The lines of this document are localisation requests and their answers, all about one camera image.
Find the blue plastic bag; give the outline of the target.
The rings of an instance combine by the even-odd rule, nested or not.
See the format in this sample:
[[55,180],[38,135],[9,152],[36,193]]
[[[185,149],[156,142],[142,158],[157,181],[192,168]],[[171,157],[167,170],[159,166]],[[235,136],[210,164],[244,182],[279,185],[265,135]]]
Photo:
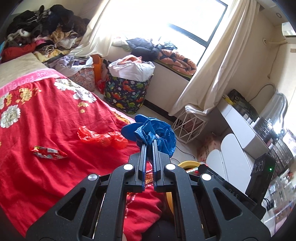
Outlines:
[[143,114],[137,114],[134,120],[134,123],[121,129],[121,134],[126,139],[136,142],[139,147],[145,144],[148,148],[151,148],[156,140],[160,152],[167,154],[170,158],[173,156],[176,149],[176,136],[168,123]]

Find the black cosmetics organizer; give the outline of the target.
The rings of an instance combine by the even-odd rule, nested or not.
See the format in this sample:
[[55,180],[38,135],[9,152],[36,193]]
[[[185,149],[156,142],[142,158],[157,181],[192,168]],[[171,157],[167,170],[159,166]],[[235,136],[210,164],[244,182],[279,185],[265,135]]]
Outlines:
[[274,172],[279,176],[292,165],[294,160],[292,152],[266,119],[258,118],[253,129],[269,148],[269,155],[275,159]]

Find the black bin with yellow rim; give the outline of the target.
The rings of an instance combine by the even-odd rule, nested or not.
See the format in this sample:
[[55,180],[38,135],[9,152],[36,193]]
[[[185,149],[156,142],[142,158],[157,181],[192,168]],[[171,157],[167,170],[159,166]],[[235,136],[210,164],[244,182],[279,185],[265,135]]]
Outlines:
[[[192,169],[196,169],[201,165],[200,162],[197,161],[184,161],[178,164],[178,169],[182,170],[183,173],[189,174],[188,171]],[[174,215],[174,204],[173,204],[173,195],[171,192],[166,193],[166,201],[169,207],[169,210],[172,215]]]

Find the right cream curtain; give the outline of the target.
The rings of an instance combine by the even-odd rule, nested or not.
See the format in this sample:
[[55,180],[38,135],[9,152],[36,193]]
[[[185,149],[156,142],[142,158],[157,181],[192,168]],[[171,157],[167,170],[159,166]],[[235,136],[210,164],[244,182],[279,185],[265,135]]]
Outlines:
[[259,13],[257,1],[233,1],[205,51],[197,71],[178,97],[169,114],[187,104],[207,115],[219,103],[235,73]]

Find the pile of clothes on bed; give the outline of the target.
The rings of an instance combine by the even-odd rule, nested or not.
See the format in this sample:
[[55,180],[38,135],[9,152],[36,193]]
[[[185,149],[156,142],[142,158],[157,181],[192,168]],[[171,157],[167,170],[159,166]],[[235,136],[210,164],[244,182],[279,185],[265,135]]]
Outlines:
[[1,63],[33,53],[41,62],[66,55],[78,46],[90,20],[61,4],[15,16],[1,44]]

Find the dinosaur print laundry basket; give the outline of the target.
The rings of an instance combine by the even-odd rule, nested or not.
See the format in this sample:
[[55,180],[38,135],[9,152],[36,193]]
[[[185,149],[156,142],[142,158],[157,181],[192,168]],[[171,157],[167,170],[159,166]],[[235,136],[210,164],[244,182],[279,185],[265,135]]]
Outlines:
[[107,75],[104,98],[108,104],[128,114],[135,114],[144,104],[153,75],[144,82]]

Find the orange bag on floor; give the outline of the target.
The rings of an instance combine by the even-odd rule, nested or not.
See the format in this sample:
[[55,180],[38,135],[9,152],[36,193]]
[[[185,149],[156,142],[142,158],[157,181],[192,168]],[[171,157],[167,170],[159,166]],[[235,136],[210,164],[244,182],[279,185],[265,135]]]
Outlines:
[[94,66],[95,85],[101,80],[102,58],[98,54],[91,55]]

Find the cream curtain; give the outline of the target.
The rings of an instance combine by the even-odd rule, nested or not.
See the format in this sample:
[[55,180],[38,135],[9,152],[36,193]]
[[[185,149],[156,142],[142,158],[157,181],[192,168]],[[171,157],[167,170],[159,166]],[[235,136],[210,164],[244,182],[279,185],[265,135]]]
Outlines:
[[187,104],[207,115],[219,103],[235,73],[259,13],[257,1],[233,1],[205,51],[197,71],[178,97],[169,114]]
[[114,39],[113,19],[116,15],[115,5],[118,1],[101,1],[94,17],[87,26],[86,32],[79,45],[70,51],[70,55],[86,57],[98,54],[106,57],[109,54]]

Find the floral patterned fabric bag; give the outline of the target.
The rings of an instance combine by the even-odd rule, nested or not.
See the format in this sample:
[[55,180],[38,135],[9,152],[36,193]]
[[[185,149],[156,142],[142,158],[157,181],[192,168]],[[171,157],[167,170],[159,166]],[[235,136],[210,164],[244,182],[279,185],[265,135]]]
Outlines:
[[70,76],[69,79],[88,91],[93,92],[95,90],[95,75],[93,68],[82,68],[76,74]]

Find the red plastic bag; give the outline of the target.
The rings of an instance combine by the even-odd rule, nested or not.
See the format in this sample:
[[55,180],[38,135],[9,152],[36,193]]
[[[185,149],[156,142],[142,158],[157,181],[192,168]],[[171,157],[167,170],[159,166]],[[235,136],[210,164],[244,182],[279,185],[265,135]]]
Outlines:
[[77,135],[82,142],[96,144],[100,148],[122,150],[128,146],[128,140],[120,132],[99,134],[89,130],[86,126],[81,126],[78,129]]

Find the orange patterned folded blanket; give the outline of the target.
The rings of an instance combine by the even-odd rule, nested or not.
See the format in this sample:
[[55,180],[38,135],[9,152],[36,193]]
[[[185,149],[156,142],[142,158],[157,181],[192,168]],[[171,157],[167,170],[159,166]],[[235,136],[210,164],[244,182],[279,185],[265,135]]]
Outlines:
[[158,61],[168,65],[171,69],[184,75],[193,76],[196,72],[196,64],[173,50],[162,49],[158,55]]

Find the window frame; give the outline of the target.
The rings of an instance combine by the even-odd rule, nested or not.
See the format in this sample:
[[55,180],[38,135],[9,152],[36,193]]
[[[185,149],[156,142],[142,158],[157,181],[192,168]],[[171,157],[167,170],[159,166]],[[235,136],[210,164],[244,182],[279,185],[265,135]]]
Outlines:
[[225,1],[173,1],[170,28],[207,47],[228,8]]

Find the air conditioner unit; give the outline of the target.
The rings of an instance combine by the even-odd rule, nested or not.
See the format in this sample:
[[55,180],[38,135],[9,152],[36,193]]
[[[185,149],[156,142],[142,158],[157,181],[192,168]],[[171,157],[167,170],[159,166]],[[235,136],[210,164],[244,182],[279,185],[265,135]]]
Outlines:
[[289,37],[296,37],[296,32],[293,29],[292,25],[290,24],[290,22],[285,22],[281,24],[281,31],[282,31],[282,35],[286,38]]

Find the white bag in basket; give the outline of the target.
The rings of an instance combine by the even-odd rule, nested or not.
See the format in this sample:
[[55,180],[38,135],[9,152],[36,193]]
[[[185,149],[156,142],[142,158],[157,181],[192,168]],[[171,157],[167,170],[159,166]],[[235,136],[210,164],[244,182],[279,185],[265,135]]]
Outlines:
[[109,64],[108,70],[113,77],[146,82],[154,73],[155,65],[142,61],[141,57],[125,56]]

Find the red snack wrapper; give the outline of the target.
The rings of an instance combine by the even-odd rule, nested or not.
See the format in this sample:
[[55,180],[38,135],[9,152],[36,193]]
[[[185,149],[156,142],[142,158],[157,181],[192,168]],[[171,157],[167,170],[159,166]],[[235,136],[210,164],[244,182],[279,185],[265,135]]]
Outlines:
[[46,148],[41,146],[33,146],[31,152],[39,158],[50,159],[50,160],[60,160],[65,159],[68,155],[60,150]]

